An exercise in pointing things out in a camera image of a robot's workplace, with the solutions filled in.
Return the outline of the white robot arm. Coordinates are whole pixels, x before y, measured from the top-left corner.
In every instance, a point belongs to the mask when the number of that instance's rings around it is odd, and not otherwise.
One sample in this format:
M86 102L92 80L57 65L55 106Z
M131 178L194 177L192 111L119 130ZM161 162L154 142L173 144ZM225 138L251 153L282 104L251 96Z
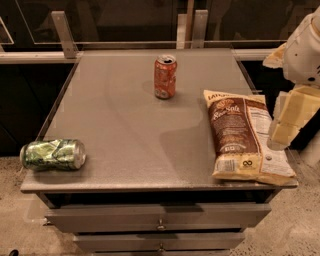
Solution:
M287 42L263 61L282 68L294 87L280 92L273 110L267 145L272 150L288 147L320 109L320 7L308 14Z

